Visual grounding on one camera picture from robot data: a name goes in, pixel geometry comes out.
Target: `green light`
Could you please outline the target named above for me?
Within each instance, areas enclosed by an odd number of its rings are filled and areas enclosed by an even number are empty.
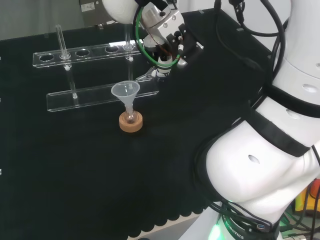
[[[214,225],[211,229],[208,240],[225,240],[224,236],[221,235],[219,225]]]

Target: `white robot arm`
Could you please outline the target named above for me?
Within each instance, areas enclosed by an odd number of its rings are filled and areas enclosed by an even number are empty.
[[[166,76],[173,65],[184,68],[204,47],[185,25],[178,9],[170,9],[163,0],[102,0],[108,14],[117,22],[139,24],[147,31],[144,47],[138,48],[149,63]]]
[[[243,0],[229,2],[236,12],[241,12]],[[134,21],[139,7],[134,0],[103,0],[103,4],[110,16],[123,24]],[[225,205],[225,210],[232,207],[233,213],[251,217],[256,223],[260,220],[262,224],[251,228],[266,236],[268,224],[277,225],[291,201],[320,174],[319,162],[310,149],[313,145],[320,149],[319,12],[319,0],[291,0],[286,43],[282,42],[286,49],[280,51],[284,59],[280,57],[273,87],[269,87],[269,93],[251,117],[215,139],[203,154],[207,185],[222,196],[224,203],[231,202]],[[155,42],[178,51],[172,43],[180,36],[177,33],[184,36],[181,31],[184,20],[178,10],[168,7],[160,10],[149,3],[142,12],[142,20],[149,36],[157,39]],[[145,38],[144,46],[154,53],[152,48],[158,44],[152,41]],[[160,60],[172,62],[169,55],[156,59]],[[257,239],[250,236],[245,225],[240,225],[241,219],[236,219],[219,219],[225,240]],[[273,232],[277,240],[282,239],[279,231]]]

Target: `black table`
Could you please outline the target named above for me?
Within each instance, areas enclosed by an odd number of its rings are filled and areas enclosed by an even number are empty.
[[[138,98],[141,131],[118,126],[120,102],[47,112],[46,94],[68,89],[62,66],[37,69],[34,52],[59,49],[55,33],[0,42],[0,239],[126,240],[167,219],[200,213],[206,202],[193,185],[193,153],[222,132],[257,96],[265,74],[221,47],[213,12],[184,14],[203,40],[197,62]],[[269,52],[222,13],[220,34],[239,54],[267,66]],[[67,48],[123,40],[113,24],[64,33]],[[134,77],[149,69],[138,57]],[[124,59],[73,65],[77,88],[126,80]]]

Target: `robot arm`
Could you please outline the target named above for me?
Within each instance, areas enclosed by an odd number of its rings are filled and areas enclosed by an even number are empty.
[[[162,0],[102,0],[102,2],[108,14],[117,22],[131,24],[139,21],[137,26],[139,24],[143,26],[148,36],[143,40],[144,47],[142,47],[139,46],[139,37],[134,34],[138,48],[148,62],[158,68],[164,76],[176,63],[180,68],[187,65],[181,58],[182,54],[189,60],[203,49],[186,27],[180,11],[170,9]]]

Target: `test tube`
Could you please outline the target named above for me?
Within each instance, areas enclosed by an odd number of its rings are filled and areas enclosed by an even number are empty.
[[[55,29],[56,29],[56,34],[58,36],[60,49],[61,49],[60,58],[67,61],[70,58],[70,53],[67,52],[66,43],[65,43],[64,35],[62,33],[61,25],[56,25]],[[71,70],[72,65],[71,63],[65,63],[63,67],[66,70],[66,76],[71,89],[72,98],[77,99],[78,98],[77,90],[75,86],[74,76]]]
[[[134,46],[130,43],[131,41],[131,31],[132,27],[130,24],[124,25],[124,38],[125,38],[125,46],[123,46],[123,49],[126,51],[132,51],[134,49]]]

